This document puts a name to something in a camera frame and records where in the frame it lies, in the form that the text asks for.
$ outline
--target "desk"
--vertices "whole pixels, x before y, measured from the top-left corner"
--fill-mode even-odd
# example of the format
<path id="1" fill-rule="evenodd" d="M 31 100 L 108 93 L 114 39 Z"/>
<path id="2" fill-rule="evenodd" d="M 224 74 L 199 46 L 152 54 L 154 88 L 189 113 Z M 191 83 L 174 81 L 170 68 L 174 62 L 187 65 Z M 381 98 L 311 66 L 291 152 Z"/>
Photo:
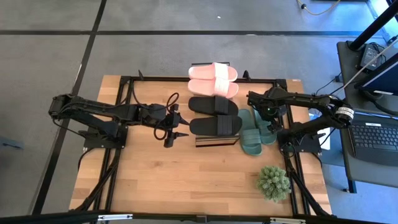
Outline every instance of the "desk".
<path id="1" fill-rule="evenodd" d="M 337 43 L 338 56 L 340 61 L 341 74 L 344 84 L 348 82 L 358 71 L 355 65 L 359 62 L 360 52 L 353 52 L 347 48 L 346 42 Z M 371 102 L 364 100 L 353 85 L 345 88 L 347 103 L 351 104 L 355 111 L 366 113 L 382 113 Z M 398 98 L 396 96 L 383 96 L 380 104 L 398 110 Z M 398 187 L 398 179 L 393 178 L 398 173 L 398 167 L 383 166 L 371 162 L 365 162 L 354 157 L 351 140 L 348 130 L 340 130 L 341 143 L 343 146 L 344 162 L 346 167 L 346 175 L 349 180 L 358 180 L 372 184 L 386 185 L 390 187 Z"/>
<path id="2" fill-rule="evenodd" d="M 120 76 L 106 75 L 98 101 L 114 104 Z M 287 80 L 288 90 L 303 92 L 300 80 Z M 247 108 L 249 90 L 264 93 L 271 85 L 240 83 L 233 101 Z M 141 103 L 166 104 L 168 97 L 180 93 L 179 111 L 187 121 L 195 117 L 188 109 L 192 93 L 186 82 L 134 82 Z M 308 109 L 292 107 L 294 121 L 309 120 Z M 189 133 L 180 125 L 176 131 Z M 73 191 L 70 208 L 79 206 L 93 190 L 100 176 L 104 149 L 94 149 L 82 160 Z M 305 183 L 315 200 L 331 213 L 331 208 L 318 160 L 301 153 Z M 277 143 L 263 146 L 261 156 L 243 153 L 240 144 L 219 147 L 195 147 L 195 136 L 178 138 L 174 146 L 164 148 L 163 141 L 154 138 L 153 129 L 143 126 L 129 128 L 127 144 L 122 150 L 111 210 L 134 213 L 207 214 L 207 215 L 278 215 L 292 216 L 289 198 L 274 203 L 265 201 L 255 187 L 258 172 L 264 166 L 283 169 L 283 157 Z M 100 208 L 104 207 L 104 188 Z M 300 191 L 296 189 L 298 210 L 302 213 Z"/>

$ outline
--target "pink slide sandal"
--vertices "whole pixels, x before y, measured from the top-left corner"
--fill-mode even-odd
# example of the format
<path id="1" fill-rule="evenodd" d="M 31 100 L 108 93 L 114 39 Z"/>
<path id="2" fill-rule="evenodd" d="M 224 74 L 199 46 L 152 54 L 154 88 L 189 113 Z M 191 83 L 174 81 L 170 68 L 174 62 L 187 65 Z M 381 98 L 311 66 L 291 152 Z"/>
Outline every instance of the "pink slide sandal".
<path id="1" fill-rule="evenodd" d="M 212 63 L 205 66 L 194 66 L 188 70 L 191 79 L 199 80 L 213 80 L 215 78 L 222 78 L 233 82 L 238 78 L 238 72 L 235 68 L 227 66 L 223 63 Z"/>
<path id="2" fill-rule="evenodd" d="M 216 78 L 214 80 L 190 80 L 188 82 L 188 89 L 193 94 L 197 95 L 216 95 L 230 99 L 238 93 L 239 87 L 236 83 L 231 83 L 222 78 Z"/>

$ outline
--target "green slide sandal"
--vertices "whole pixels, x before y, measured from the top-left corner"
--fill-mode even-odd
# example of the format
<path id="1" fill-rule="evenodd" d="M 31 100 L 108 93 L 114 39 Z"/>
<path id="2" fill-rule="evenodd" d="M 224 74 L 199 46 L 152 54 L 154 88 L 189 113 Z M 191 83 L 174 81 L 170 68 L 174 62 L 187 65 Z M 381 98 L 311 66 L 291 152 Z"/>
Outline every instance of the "green slide sandal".
<path id="1" fill-rule="evenodd" d="M 260 156 L 262 152 L 260 130 L 254 125 L 250 111 L 241 109 L 238 116 L 242 118 L 241 140 L 239 142 L 243 151 L 252 156 Z"/>
<path id="2" fill-rule="evenodd" d="M 269 121 L 263 121 L 260 117 L 258 111 L 254 110 L 254 117 L 256 120 L 256 126 L 260 129 L 260 138 L 261 143 L 263 144 L 273 144 L 276 141 L 277 133 L 272 134 L 270 130 L 268 130 L 268 125 L 271 124 Z"/>

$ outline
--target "sandal strap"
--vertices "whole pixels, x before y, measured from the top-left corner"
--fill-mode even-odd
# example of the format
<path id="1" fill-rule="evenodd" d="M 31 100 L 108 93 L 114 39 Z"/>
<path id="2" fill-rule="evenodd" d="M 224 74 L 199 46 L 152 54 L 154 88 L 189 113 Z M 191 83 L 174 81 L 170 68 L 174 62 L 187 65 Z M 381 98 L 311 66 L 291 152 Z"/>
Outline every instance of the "sandal strap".
<path id="1" fill-rule="evenodd" d="M 215 96 L 214 111 L 217 114 L 228 114 L 229 100 L 222 96 Z"/>
<path id="2" fill-rule="evenodd" d="M 223 63 L 214 63 L 215 78 L 222 78 L 228 80 L 228 66 Z"/>
<path id="3" fill-rule="evenodd" d="M 228 94 L 229 81 L 223 78 L 217 78 L 214 85 L 214 94 L 217 96 L 226 96 Z"/>
<path id="4" fill-rule="evenodd" d="M 217 136 L 230 136 L 232 135 L 232 118 L 229 115 L 217 116 Z"/>
<path id="5" fill-rule="evenodd" d="M 269 134 L 271 131 L 268 129 L 268 126 L 270 125 L 270 122 L 268 121 L 260 121 L 257 123 L 258 128 L 260 129 L 261 134 Z"/>
<path id="6" fill-rule="evenodd" d="M 241 139 L 244 145 L 261 144 L 260 130 L 258 129 L 243 130 Z"/>

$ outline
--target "white cable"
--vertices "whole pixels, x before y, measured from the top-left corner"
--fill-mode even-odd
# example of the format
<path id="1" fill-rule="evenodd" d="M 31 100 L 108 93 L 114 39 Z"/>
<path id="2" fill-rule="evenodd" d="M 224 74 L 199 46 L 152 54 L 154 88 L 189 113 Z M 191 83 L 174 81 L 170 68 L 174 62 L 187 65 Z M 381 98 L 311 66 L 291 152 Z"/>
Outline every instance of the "white cable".
<path id="1" fill-rule="evenodd" d="M 308 12 L 309 14 L 313 15 L 313 16 L 319 16 L 319 15 L 321 15 L 321 14 L 323 14 L 323 13 L 329 11 L 330 9 L 333 9 L 334 7 L 336 7 L 337 4 L 338 4 L 340 1 L 341 1 L 341 0 L 338 0 L 338 1 L 335 2 L 332 6 L 330 6 L 330 8 L 328 8 L 327 10 L 325 10 L 325 11 L 323 11 L 323 12 L 320 12 L 320 13 L 313 13 L 313 12 L 311 12 L 309 9 L 307 9 L 306 6 L 304 7 L 304 9 L 307 10 L 307 12 Z M 298 2 L 299 4 L 301 4 L 301 6 L 304 5 L 304 4 L 301 2 L 301 0 L 297 0 L 297 2 Z"/>
<path id="2" fill-rule="evenodd" d="M 382 55 L 386 50 L 388 50 L 390 47 L 392 47 L 396 42 L 398 42 L 398 39 L 396 39 L 395 41 L 393 41 L 392 44 L 390 44 L 390 46 L 386 47 L 382 52 L 380 52 L 378 55 L 376 55 L 370 62 L 368 62 L 363 68 L 361 68 L 355 75 L 353 78 L 351 78 L 342 88 L 341 90 L 336 93 L 336 95 L 338 95 L 341 91 L 343 91 L 366 67 L 368 67 L 370 64 L 372 64 L 373 61 L 375 61 L 378 57 L 380 57 L 380 55 Z"/>

